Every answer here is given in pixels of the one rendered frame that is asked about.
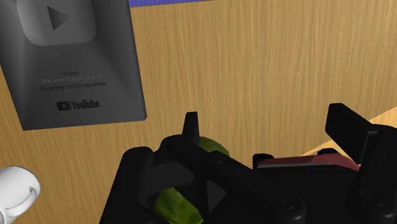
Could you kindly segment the dark red flat object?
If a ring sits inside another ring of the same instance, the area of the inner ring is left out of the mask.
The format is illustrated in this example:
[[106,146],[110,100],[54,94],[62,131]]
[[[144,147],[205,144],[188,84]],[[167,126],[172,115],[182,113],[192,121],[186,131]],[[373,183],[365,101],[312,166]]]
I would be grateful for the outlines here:
[[308,165],[339,165],[355,171],[360,166],[353,160],[339,153],[327,153],[322,155],[302,156],[302,157],[285,157],[269,158],[258,162],[257,168],[264,167],[287,167],[287,166],[308,166]]

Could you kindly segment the purple ribbed strip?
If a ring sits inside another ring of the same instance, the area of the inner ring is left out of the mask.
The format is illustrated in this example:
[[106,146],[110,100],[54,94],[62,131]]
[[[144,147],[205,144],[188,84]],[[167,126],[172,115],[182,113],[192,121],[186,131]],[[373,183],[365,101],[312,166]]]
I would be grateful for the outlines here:
[[179,4],[211,0],[128,0],[130,7],[156,6],[165,4]]

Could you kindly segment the white mug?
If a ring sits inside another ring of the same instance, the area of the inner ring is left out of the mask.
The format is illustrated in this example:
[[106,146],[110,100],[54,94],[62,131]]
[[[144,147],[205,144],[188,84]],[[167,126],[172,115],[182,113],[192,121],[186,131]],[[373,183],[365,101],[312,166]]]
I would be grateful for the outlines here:
[[38,178],[19,166],[0,170],[0,224],[12,224],[36,201],[41,191]]

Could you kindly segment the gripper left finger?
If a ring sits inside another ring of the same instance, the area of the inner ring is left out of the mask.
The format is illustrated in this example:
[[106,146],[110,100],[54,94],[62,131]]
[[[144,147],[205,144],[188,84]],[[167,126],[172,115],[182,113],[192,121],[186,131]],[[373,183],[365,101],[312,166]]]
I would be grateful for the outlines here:
[[298,195],[219,151],[205,151],[199,140],[198,114],[188,112],[182,134],[166,137],[160,147],[193,173],[203,224],[305,224]]

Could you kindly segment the grey play button plaque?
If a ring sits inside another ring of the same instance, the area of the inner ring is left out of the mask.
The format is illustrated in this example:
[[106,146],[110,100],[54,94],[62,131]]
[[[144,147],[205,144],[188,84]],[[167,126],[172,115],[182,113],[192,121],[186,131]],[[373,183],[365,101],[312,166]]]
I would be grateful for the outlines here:
[[146,119],[129,0],[0,0],[0,68],[23,130]]

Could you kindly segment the green rounded vegetable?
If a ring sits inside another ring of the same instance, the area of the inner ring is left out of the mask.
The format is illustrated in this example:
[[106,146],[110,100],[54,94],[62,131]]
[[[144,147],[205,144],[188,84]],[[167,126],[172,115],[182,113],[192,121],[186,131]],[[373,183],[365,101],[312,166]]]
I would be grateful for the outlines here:
[[[225,147],[208,137],[200,136],[199,146],[208,152],[220,151],[230,156]],[[159,193],[154,212],[170,224],[201,224],[203,222],[199,211],[175,188],[168,188]]]

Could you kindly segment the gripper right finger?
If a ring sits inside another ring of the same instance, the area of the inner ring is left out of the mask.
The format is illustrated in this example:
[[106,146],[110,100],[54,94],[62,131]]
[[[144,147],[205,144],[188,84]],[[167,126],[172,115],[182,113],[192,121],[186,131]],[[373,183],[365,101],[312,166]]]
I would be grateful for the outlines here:
[[345,201],[350,216],[359,224],[397,224],[397,128],[332,103],[325,131],[360,165]]

